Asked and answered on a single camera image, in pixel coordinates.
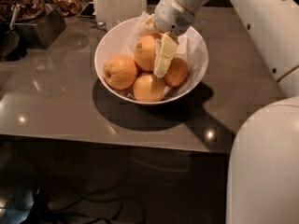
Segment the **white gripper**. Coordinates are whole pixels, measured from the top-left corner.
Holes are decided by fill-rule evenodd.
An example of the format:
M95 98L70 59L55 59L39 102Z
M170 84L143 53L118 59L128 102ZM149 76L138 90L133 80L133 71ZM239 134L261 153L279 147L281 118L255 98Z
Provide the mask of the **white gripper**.
M160 0L154 15L148 15L143 25L152 25L162 33L155 42L155 61L153 73L162 78L178 49L178 35L184 34L193 24L195 15L186 10L177 0Z

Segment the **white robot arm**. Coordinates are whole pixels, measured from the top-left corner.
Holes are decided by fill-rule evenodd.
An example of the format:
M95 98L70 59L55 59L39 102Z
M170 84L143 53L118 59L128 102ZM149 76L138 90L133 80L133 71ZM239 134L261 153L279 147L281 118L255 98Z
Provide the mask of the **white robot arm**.
M149 23L162 33L154 64L164 77L178 36L210 0L160 0ZM230 0L284 99L241 126L231 149L226 224L299 224L299 5Z

